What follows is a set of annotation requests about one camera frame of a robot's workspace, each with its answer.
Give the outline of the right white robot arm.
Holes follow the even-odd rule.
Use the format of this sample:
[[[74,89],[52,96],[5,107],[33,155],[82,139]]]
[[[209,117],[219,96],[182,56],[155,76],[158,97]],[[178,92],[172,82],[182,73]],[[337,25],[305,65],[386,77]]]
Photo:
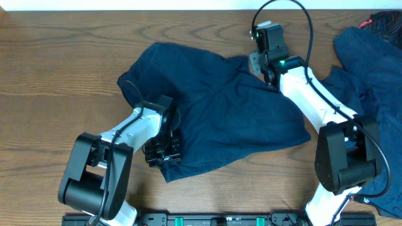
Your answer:
[[[262,75],[274,92],[290,99],[318,134],[313,198],[297,216],[298,225],[363,225],[363,217],[342,217],[349,200],[381,175],[378,123],[337,100],[300,56],[287,51],[249,55],[253,74]]]

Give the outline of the dark blue shorts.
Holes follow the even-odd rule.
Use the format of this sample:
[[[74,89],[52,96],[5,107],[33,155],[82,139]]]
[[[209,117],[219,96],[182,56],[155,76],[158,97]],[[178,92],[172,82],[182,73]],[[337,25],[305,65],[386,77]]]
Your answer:
[[[301,110],[249,72],[246,56],[154,43],[117,80],[125,99],[171,97],[179,115],[181,160],[166,163],[166,182],[216,170],[246,156],[310,140]]]

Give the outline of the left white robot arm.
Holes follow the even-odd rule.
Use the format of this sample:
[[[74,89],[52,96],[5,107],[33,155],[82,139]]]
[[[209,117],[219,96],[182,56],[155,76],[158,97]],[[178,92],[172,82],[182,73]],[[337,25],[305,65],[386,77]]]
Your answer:
[[[181,160],[170,97],[141,100],[133,113],[99,135],[82,133],[74,142],[58,200],[82,215],[66,215],[63,225],[136,225],[138,211],[126,200],[133,154],[142,150],[152,168]]]

